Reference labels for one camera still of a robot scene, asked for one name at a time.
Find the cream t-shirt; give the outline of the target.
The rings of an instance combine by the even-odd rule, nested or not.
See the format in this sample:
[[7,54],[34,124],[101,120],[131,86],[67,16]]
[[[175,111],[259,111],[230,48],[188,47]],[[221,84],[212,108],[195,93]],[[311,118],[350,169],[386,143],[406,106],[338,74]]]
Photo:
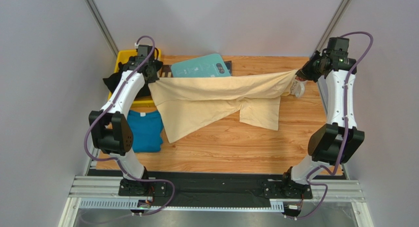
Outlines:
[[296,70],[219,78],[161,78],[149,84],[168,142],[239,112],[239,121],[278,130],[281,97]]

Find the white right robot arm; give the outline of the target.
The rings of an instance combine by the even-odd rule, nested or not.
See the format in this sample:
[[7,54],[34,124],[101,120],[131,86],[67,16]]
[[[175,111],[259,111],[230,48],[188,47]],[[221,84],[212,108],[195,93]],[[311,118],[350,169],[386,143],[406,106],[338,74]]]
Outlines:
[[335,175],[364,141],[364,132],[357,128],[353,110],[353,86],[356,60],[343,48],[316,51],[296,73],[305,81],[326,80],[329,91],[327,118],[308,143],[308,155],[283,174],[283,187],[304,189],[322,171]]

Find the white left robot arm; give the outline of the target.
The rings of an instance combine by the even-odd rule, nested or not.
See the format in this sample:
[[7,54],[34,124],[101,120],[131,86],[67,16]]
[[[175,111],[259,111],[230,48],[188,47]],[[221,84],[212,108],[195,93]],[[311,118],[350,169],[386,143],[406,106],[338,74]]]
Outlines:
[[137,95],[148,80],[158,79],[153,67],[143,61],[121,75],[120,82],[109,101],[98,111],[89,114],[89,129],[94,148],[109,155],[115,161],[128,182],[142,188],[150,182],[147,169],[138,161],[132,149],[133,132],[127,122],[127,115]]

